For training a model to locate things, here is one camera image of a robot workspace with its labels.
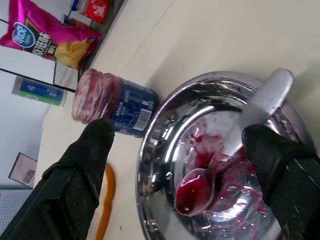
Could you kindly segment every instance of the stainless steel bowl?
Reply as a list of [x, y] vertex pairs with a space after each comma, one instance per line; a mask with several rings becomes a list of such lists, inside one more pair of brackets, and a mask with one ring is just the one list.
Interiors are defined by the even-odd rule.
[[[261, 84], [260, 79], [243, 73], [210, 72], [186, 82], [164, 101], [147, 130], [138, 156], [136, 203], [146, 239], [248, 240], [253, 229], [237, 224], [239, 216], [252, 221], [252, 228], [261, 229], [255, 233], [258, 239], [274, 239], [279, 235], [280, 227], [272, 213], [264, 216], [266, 219], [257, 218], [255, 203], [241, 192], [235, 198], [245, 202], [244, 207], [230, 206], [193, 217], [180, 215], [174, 207], [176, 188], [188, 171], [183, 144], [197, 121], [206, 119], [208, 134], [225, 135]], [[288, 101], [266, 125], [314, 150], [303, 121]], [[247, 176], [244, 184], [260, 189], [252, 176]]]

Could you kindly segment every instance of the metal spoon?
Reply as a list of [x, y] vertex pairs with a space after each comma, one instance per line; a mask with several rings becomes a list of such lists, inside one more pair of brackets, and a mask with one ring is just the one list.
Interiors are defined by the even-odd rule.
[[224, 138], [221, 151], [213, 156], [208, 169], [196, 168], [184, 176], [174, 199], [180, 214], [194, 216], [208, 208], [214, 199], [216, 175], [232, 164], [232, 156], [242, 147], [243, 130], [250, 125], [263, 125], [282, 105], [293, 80], [289, 70], [275, 70], [242, 109]]

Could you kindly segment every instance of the barcode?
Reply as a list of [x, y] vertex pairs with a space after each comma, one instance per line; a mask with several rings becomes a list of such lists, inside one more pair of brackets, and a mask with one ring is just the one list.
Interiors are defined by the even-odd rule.
[[37, 96], [31, 96], [31, 95], [26, 95], [25, 96], [27, 99], [32, 99], [32, 100], [38, 100], [38, 97]]
[[138, 117], [138, 120], [136, 121], [135, 125], [132, 129], [143, 131], [145, 130], [146, 126], [149, 123], [149, 120], [151, 118], [152, 112], [146, 109], [141, 109], [140, 115]]
[[30, 181], [31, 181], [32, 177], [34, 176], [34, 174], [35, 174], [35, 171], [29, 169], [28, 172], [26, 173], [26, 175], [24, 176], [22, 181], [24, 183], [26, 183], [26, 184], [30, 183]]

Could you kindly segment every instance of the chip bag logo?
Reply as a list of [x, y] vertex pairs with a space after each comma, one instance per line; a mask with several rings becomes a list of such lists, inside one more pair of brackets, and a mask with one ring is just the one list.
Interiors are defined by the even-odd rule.
[[25, 25], [16, 22], [13, 24], [12, 40], [23, 48], [31, 48], [36, 43], [34, 33]]

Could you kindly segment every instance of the white table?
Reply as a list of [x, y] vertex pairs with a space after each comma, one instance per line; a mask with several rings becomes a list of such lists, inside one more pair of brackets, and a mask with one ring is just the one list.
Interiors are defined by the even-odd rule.
[[[128, 0], [93, 67], [151, 87], [163, 98], [205, 72], [265, 79], [275, 68], [288, 68], [296, 76], [289, 100], [320, 143], [319, 8], [317, 0]], [[71, 118], [72, 100], [69, 94], [63, 108], [52, 106], [43, 121], [36, 182], [85, 127]], [[135, 200], [140, 143], [115, 136], [108, 163], [117, 186], [105, 239], [144, 238]]]

